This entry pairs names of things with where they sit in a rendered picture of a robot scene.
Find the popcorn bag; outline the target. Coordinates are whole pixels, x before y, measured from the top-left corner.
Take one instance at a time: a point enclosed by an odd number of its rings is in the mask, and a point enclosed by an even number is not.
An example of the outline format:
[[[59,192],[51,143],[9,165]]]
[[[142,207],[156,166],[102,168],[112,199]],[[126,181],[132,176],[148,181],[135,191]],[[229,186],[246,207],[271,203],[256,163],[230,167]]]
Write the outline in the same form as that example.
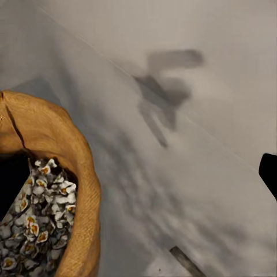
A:
[[[57,177],[66,171],[76,184],[74,223],[53,277],[88,277],[100,251],[102,189],[85,136],[61,106],[27,93],[0,91],[0,160],[25,154],[30,166],[51,159]],[[48,204],[39,203],[40,210]],[[55,221],[55,214],[49,215]],[[41,263],[42,253],[35,257]]]

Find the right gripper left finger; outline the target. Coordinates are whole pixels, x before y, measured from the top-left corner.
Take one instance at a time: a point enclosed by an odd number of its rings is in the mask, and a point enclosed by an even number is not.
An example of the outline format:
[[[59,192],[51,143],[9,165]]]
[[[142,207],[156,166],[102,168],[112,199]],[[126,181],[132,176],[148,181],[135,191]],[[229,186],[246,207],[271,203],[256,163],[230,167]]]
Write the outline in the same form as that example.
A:
[[[31,174],[30,160],[25,154],[0,160],[0,223]]]

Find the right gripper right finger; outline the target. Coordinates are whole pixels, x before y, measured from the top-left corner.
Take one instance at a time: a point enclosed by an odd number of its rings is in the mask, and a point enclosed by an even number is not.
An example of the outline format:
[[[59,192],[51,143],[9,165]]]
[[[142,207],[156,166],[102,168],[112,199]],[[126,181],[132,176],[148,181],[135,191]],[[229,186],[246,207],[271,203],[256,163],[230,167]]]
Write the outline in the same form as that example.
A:
[[[265,153],[259,164],[259,175],[277,199],[277,156]]]

